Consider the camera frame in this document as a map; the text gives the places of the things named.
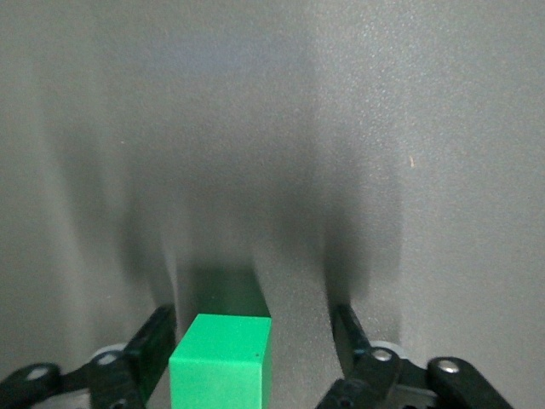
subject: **green cube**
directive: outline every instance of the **green cube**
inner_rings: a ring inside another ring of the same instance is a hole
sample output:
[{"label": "green cube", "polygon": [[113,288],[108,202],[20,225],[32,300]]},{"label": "green cube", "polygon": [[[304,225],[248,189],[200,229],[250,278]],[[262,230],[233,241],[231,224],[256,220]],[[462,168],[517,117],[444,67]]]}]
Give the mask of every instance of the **green cube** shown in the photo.
[{"label": "green cube", "polygon": [[172,409],[266,409],[270,318],[199,314],[170,356]]}]

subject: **gray backdrop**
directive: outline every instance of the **gray backdrop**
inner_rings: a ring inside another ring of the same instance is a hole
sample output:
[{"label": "gray backdrop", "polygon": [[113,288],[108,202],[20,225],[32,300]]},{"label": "gray backdrop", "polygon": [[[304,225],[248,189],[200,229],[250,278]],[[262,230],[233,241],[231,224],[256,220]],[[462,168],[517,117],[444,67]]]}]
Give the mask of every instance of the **gray backdrop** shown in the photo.
[{"label": "gray backdrop", "polygon": [[229,266],[227,304],[253,266],[272,409],[340,374],[328,293],[545,407],[544,25],[540,0],[2,2],[0,377],[161,302],[183,330],[195,265]]}]

